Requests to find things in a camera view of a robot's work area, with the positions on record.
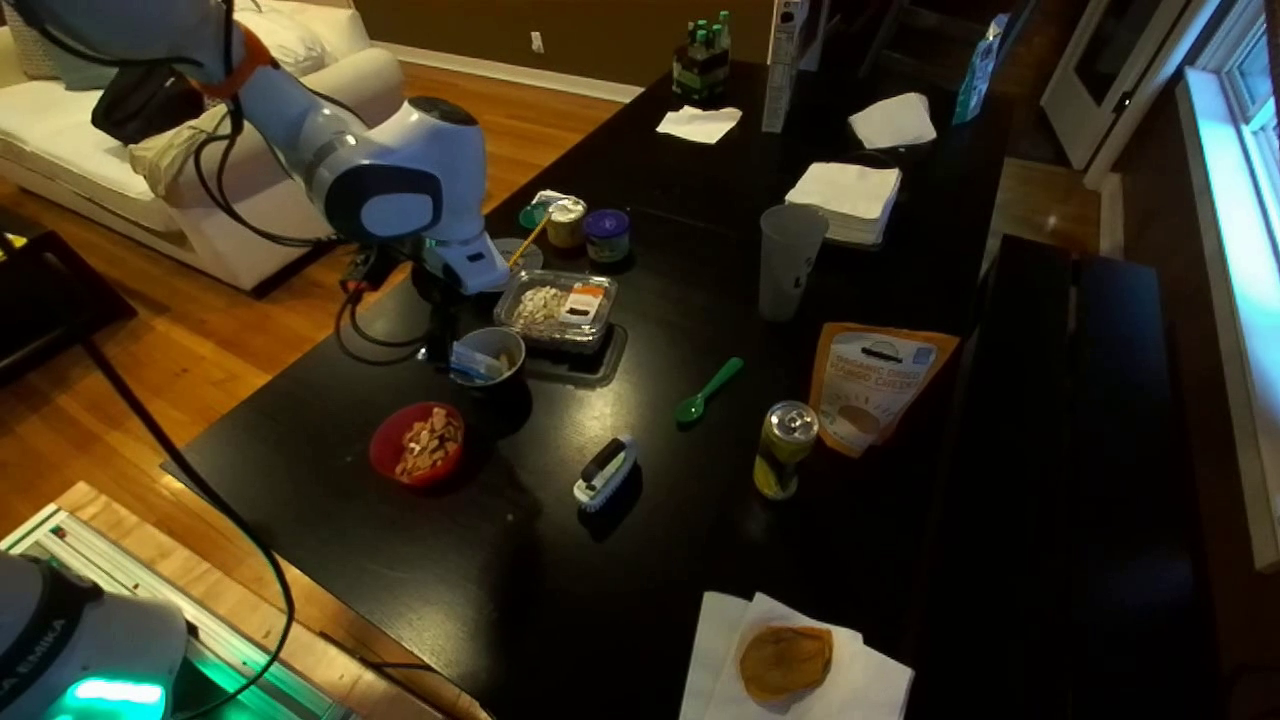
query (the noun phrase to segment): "cup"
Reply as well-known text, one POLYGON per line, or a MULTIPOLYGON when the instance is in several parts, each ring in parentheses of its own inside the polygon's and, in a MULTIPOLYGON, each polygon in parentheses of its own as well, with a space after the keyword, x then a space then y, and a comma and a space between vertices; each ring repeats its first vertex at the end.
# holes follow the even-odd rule
POLYGON ((760 318, 783 324, 797 318, 812 260, 828 238, 828 215, 810 203, 774 203, 760 213, 760 318))

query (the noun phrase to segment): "wooden floor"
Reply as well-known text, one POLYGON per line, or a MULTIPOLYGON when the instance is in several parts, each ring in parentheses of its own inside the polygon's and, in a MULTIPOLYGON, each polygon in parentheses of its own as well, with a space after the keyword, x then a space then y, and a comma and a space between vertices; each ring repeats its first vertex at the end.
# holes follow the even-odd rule
MULTIPOLYGON (((503 200, 537 168, 553 166, 616 112, 607 100, 427 70, 409 70, 409 89, 418 98, 448 98, 481 117, 491 157, 489 203, 503 200)), ((0 203, 56 227, 130 295, 137 318, 109 328, 101 340, 177 445, 200 438, 334 332, 345 254, 322 257, 285 290, 258 299, 15 192, 14 183, 0 183, 0 203)), ((1095 243, 1095 196, 1079 192, 1073 171, 1012 160, 995 225, 1089 254, 1095 243)), ((177 488, 160 472, 160 448, 81 354, 65 354, 0 390, 0 427, 0 534, 15 528, 77 479, 92 479, 137 516, 271 602, 264 568, 243 547, 215 534, 193 535, 163 512, 177 488)))

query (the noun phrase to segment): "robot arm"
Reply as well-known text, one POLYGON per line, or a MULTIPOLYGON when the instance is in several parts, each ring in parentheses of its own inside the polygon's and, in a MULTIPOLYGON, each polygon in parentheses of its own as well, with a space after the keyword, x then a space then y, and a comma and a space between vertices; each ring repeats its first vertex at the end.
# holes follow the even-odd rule
POLYGON ((314 203, 357 243, 420 242, 435 280, 465 295, 502 293, 509 265, 486 233, 486 138, 448 100, 403 100, 364 130, 279 73, 223 0, 14 0, 46 33, 103 60, 173 60, 184 77, 235 98, 243 122, 308 183, 314 203))

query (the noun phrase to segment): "green light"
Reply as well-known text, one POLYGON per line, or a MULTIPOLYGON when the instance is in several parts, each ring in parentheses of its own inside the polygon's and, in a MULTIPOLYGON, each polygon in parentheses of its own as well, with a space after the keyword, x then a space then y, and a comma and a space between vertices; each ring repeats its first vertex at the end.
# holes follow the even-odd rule
POLYGON ((51 707, 51 720, 163 720, 163 684, 83 675, 51 707))

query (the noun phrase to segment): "white couch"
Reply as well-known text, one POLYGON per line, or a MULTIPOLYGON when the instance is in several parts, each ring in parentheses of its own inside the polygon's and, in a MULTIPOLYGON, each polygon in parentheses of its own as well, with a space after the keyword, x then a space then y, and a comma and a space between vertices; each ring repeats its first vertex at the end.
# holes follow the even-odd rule
MULTIPOLYGON (((369 43, 357 9, 264 0, 243 4, 242 16, 285 70, 347 106, 364 126, 381 126, 399 110, 399 66, 393 54, 369 43)), ((20 23, 0 29, 6 182, 243 293, 305 254, 259 242, 206 196, 188 157, 213 117, 125 147, 90 122, 101 89, 72 89, 81 77, 72 77, 69 60, 56 60, 56 54, 31 40, 20 23)), ((279 238, 327 238, 305 189, 279 171, 258 132, 242 138, 223 178, 235 213, 252 225, 279 238)))

